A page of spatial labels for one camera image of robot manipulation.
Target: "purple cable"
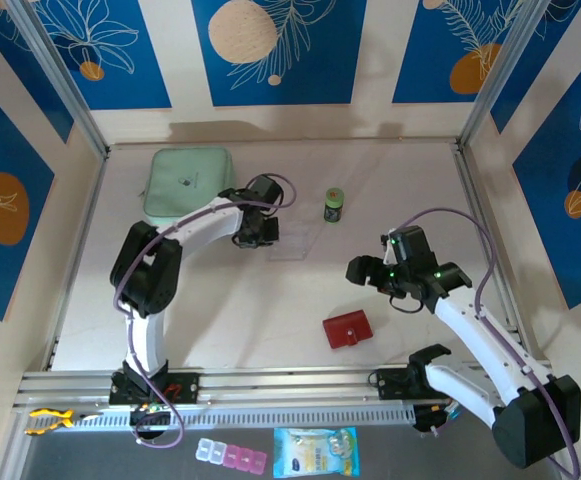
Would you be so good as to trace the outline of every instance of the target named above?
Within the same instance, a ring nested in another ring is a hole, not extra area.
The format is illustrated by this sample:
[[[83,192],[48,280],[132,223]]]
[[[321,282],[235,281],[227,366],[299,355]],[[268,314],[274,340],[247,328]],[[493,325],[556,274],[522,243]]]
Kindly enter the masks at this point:
[[[168,227],[163,232],[161,232],[159,235],[157,235],[153,240],[151,240],[143,248],[143,250],[141,250],[141,252],[139,252],[137,257],[130,264],[130,267],[126,271],[125,275],[121,279],[121,282],[119,282],[119,285],[117,286],[117,288],[114,292],[113,306],[116,310],[118,310],[119,312],[126,315],[126,319],[128,320],[128,328],[127,328],[127,330],[128,330],[127,331],[128,352],[130,353],[130,356],[132,356],[132,359],[134,360],[134,363],[137,366],[137,369],[139,370],[139,375],[141,375],[141,378],[146,382],[146,384],[150,387],[150,389],[157,395],[157,397],[159,397],[159,399],[164,403],[164,405],[167,406],[174,413],[175,417],[177,418],[177,421],[179,422],[179,435],[177,435],[177,438],[170,443],[164,443],[164,444],[155,444],[155,443],[145,442],[139,436],[140,423],[138,423],[135,426],[132,433],[134,434],[135,438],[137,439],[137,443],[139,445],[143,445],[144,447],[159,448],[159,449],[175,447],[183,439],[184,424],[183,424],[183,418],[181,417],[181,414],[179,414],[179,412],[177,411],[175,406],[172,404],[172,402],[170,402],[170,400],[168,400],[166,398],[166,396],[163,393],[161,393],[159,388],[152,382],[152,380],[150,380],[150,378],[148,377],[148,372],[145,371],[145,369],[143,368],[143,365],[141,365],[141,362],[137,358],[137,352],[136,352],[136,349],[134,346],[134,338],[132,337],[132,324],[134,322],[134,317],[132,315],[131,309],[126,310],[121,305],[121,294],[123,292],[123,289],[125,288],[126,284],[128,283],[128,280],[130,280],[130,276],[134,273],[134,271],[137,269],[139,264],[143,261],[143,257],[145,257],[148,254],[148,252],[150,250],[152,250],[152,248],[155,245],[157,245],[167,235],[170,235],[171,233],[179,230],[180,228],[184,227],[185,225],[187,225],[191,222],[194,222],[195,220],[200,219],[201,217],[204,217],[205,215],[209,215],[209,214],[214,213],[218,210],[225,210],[228,208],[238,207],[240,205],[251,205],[254,207],[262,207],[262,208],[268,208],[268,209],[288,208],[288,207],[292,206],[294,204],[294,202],[297,200],[297,189],[294,186],[294,184],[289,179],[284,177],[283,175],[279,175],[277,173],[266,173],[263,175],[265,175],[267,177],[271,177],[271,178],[279,178],[279,179],[283,180],[285,183],[287,183],[288,186],[290,187],[290,189],[292,190],[292,199],[289,202],[281,204],[281,205],[272,205],[270,203],[255,202],[255,201],[241,201],[241,202],[233,202],[233,203],[224,203],[221,205],[217,205],[215,207],[208,207],[204,210],[201,210],[201,211],[198,211],[198,212],[192,214],[189,217],[184,218],[183,220]],[[260,176],[262,176],[262,175],[257,175],[254,179],[250,180],[250,182],[248,182],[247,185],[251,185],[254,182],[254,180],[256,180]]]
[[[424,215],[427,215],[429,213],[434,213],[434,212],[454,213],[455,215],[459,215],[463,218],[470,220],[472,223],[474,223],[474,225],[477,227],[477,229],[479,230],[481,235],[488,242],[488,246],[490,247],[490,255],[489,255],[489,258],[487,258],[488,270],[486,271],[486,274],[483,276],[483,279],[481,280],[481,282],[479,282],[479,285],[477,286],[477,290],[476,290],[476,293],[474,296],[475,310],[477,312],[477,315],[479,316],[479,318],[482,320],[483,324],[485,325],[485,327],[492,334],[492,336],[499,342],[499,344],[506,350],[506,352],[508,352],[510,354],[510,356],[515,360],[515,362],[517,362],[519,367],[523,369],[524,367],[527,366],[523,357],[517,353],[517,351],[514,349],[514,347],[512,347],[512,345],[510,345],[509,341],[499,332],[499,330],[497,330],[495,328],[495,326],[492,324],[492,322],[490,322],[490,319],[488,319],[485,314],[481,313],[481,296],[483,294],[483,290],[486,286],[486,283],[488,283],[488,280],[490,279],[490,277],[494,273],[494,267],[495,267],[496,257],[497,257],[497,251],[496,251],[496,248],[494,245],[494,241],[492,240],[492,237],[490,236],[488,231],[485,229],[485,227],[483,225],[481,225],[474,217],[472,217],[471,215],[468,215],[467,213],[462,212],[461,210],[456,210],[454,208],[447,208],[447,207],[436,207],[436,208],[429,208],[427,210],[424,210],[422,212],[417,213],[412,218],[406,220],[399,228],[407,227],[408,225],[412,224],[412,222],[414,222],[418,218],[421,218]],[[539,392],[541,392],[541,395],[543,396],[543,398],[546,400],[546,402],[548,404],[548,408],[550,408],[550,412],[552,413],[555,421],[557,422],[557,426],[559,427],[559,432],[563,436],[563,440],[566,444],[566,448],[567,448],[568,453],[570,454],[570,458],[572,460],[573,472],[572,473],[568,472],[562,465],[560,465],[552,457],[549,457],[550,461],[552,463],[554,463],[556,465],[556,467],[559,469],[559,471],[561,473],[563,473],[564,475],[566,475],[566,477],[568,477],[572,480],[577,480],[581,477],[581,466],[579,464],[579,457],[578,457],[577,452],[574,448],[574,443],[572,442],[572,437],[570,436],[570,433],[568,432],[568,427],[566,426],[566,423],[563,420],[563,417],[561,416],[561,413],[559,412],[557,405],[554,403],[554,400],[552,400],[552,397],[550,397],[550,394],[547,392],[547,390],[545,389],[543,384],[539,381],[539,379],[537,378],[535,373],[533,371],[530,371],[527,374],[527,376],[530,379],[530,381],[534,384],[534,386],[539,390]]]

